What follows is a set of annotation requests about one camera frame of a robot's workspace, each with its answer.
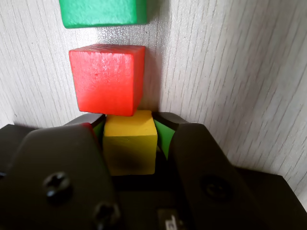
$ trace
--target wooden block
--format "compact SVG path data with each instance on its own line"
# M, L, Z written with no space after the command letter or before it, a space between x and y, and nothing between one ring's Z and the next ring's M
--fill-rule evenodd
M154 174L158 135L151 111L106 118L103 154L112 176Z
M147 23L146 0L59 0L66 28Z
M96 44L69 51L80 111L132 116L143 94L144 46Z

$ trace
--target black screw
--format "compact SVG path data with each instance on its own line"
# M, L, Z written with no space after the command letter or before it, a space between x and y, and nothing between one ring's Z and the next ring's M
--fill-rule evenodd
M65 172L56 172L48 176L43 187L47 199L52 203L63 203L72 195L71 181Z
M99 203L94 212L94 226L96 230L107 230L114 226L120 218L117 204L109 202Z
M230 184L218 176L203 177L201 187L208 197L216 201L228 201L233 195Z

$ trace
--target black plastic part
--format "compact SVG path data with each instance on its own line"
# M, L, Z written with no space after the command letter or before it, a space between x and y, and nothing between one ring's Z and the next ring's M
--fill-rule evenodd
M178 200L185 201L185 216L195 229L268 229L256 199L204 125L180 124L168 161ZM230 198L208 195L206 178L213 178L208 184L226 183Z
M0 177L12 166L23 138L33 130L36 128L17 125L6 125L0 129Z
M236 168L274 229L307 229L307 213L282 176Z
M96 205L117 203L93 135L89 123L27 135L10 172L0 181L0 229L92 229ZM65 172L73 186L71 199L59 206L48 202L42 185L56 172Z
M105 119L105 117L106 117L105 114L87 113L87 114L83 114L83 115L73 119L72 121L65 124L65 126L67 126L67 125L79 125L79 124L82 124L82 123L90 123L92 125L92 127L95 128L100 122L103 121L103 119Z
M172 130L177 130L179 124L188 123L186 120L174 113L168 112L152 112L153 119L160 122L161 124L171 128Z
M175 197L169 191L126 191L119 192L118 198L128 230L162 230L158 209L176 209Z

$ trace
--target green wooden block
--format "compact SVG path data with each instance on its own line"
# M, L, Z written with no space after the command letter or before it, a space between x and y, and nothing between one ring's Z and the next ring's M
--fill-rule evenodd
M59 0L66 28L147 23L146 0Z

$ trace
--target white wood grain wall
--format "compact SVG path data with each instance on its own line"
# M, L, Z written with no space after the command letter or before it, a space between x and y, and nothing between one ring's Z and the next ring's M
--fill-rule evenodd
M0 0L0 127L79 116L68 51L147 47L141 108L205 124L307 207L307 1L148 0L147 25L65 29L58 0Z

